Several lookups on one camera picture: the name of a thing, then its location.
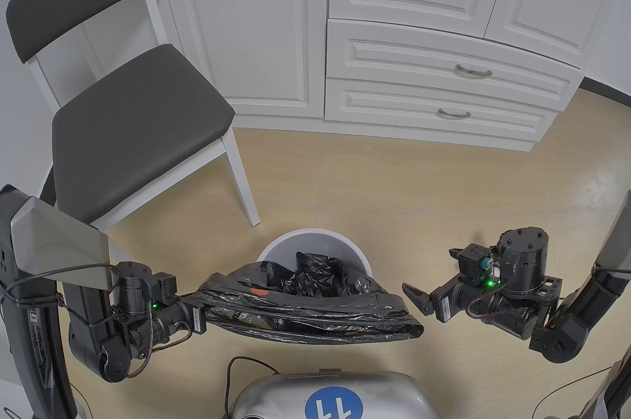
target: white drawer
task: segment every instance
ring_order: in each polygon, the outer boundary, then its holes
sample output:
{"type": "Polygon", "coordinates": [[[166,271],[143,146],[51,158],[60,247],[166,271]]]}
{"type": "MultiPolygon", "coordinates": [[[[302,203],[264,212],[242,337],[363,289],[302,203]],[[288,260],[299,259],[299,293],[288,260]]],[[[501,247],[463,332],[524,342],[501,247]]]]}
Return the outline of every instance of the white drawer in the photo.
{"type": "Polygon", "coordinates": [[[326,60],[327,77],[444,88],[555,110],[564,110],[583,78],[579,69],[507,45],[368,21],[329,20],[326,60]]]}
{"type": "Polygon", "coordinates": [[[326,79],[324,118],[328,121],[539,141],[556,115],[556,111],[547,108],[484,95],[377,81],[326,79]]]}

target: white trash can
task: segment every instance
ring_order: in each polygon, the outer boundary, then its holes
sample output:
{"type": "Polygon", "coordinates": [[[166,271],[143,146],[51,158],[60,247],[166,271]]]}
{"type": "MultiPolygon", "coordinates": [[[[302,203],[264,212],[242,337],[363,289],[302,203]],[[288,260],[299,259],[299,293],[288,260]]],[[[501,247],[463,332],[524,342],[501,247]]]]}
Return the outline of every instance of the white trash can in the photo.
{"type": "Polygon", "coordinates": [[[353,242],[343,235],[320,228],[303,228],[281,235],[265,248],[258,261],[273,261],[296,271],[298,251],[336,257],[347,266],[372,277],[368,260],[353,242]]]}

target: drawer handle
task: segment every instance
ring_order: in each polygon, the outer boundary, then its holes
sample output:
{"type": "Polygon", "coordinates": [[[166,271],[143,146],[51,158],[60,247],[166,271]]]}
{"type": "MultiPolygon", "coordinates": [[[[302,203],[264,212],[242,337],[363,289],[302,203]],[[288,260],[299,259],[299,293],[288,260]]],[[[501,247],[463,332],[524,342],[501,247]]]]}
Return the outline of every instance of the drawer handle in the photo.
{"type": "Polygon", "coordinates": [[[481,72],[480,70],[471,70],[469,68],[464,68],[462,65],[460,65],[460,63],[456,65],[456,70],[458,70],[459,72],[464,72],[466,74],[480,77],[488,77],[493,75],[493,72],[491,72],[491,70],[487,70],[486,72],[481,72]]]}
{"type": "Polygon", "coordinates": [[[466,114],[451,114],[451,112],[447,112],[446,110],[438,109],[438,113],[440,115],[446,115],[449,117],[457,117],[458,119],[464,119],[465,117],[471,117],[471,113],[467,112],[466,114]]]}

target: gray chair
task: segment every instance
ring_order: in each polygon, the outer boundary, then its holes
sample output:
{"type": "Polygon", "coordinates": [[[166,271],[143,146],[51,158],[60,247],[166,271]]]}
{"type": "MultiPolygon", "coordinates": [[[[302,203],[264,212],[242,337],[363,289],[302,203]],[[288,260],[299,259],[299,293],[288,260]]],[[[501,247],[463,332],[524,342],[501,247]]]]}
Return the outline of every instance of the gray chair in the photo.
{"type": "Polygon", "coordinates": [[[10,0],[15,50],[55,112],[59,210],[106,230],[226,154],[252,225],[260,222],[232,132],[234,110],[171,44],[156,0],[145,0],[158,46],[59,105],[37,53],[120,0],[10,0]]]}

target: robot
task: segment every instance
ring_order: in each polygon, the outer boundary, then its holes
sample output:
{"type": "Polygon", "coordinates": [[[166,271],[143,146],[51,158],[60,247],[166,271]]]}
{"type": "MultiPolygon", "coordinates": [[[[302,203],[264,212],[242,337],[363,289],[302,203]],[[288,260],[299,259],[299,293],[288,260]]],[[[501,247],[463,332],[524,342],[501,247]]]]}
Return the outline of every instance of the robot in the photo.
{"type": "MultiPolygon", "coordinates": [[[[78,413],[59,308],[69,313],[73,356],[108,383],[138,375],[153,352],[206,331],[205,306],[178,296],[174,275],[131,261],[110,264],[113,245],[97,229],[13,186],[0,191],[0,306],[35,419],[75,419],[78,413]],[[58,281],[64,296],[57,291],[58,281]],[[169,344],[181,330],[187,335],[169,344]],[[134,372],[132,359],[143,360],[134,372]]],[[[560,305],[561,279],[545,276],[547,235],[540,228],[506,232],[497,247],[451,252],[461,273],[445,286],[427,295],[404,285],[422,313],[436,313],[446,322],[464,310],[520,338],[531,337],[531,349],[550,361],[567,361],[580,352],[590,329],[628,282],[631,191],[588,280],[560,305]]],[[[575,418],[617,417],[631,392],[630,357],[631,349],[575,418]]],[[[230,414],[233,419],[302,416],[440,419],[420,386],[394,372],[275,375],[251,384],[230,414]]]]}

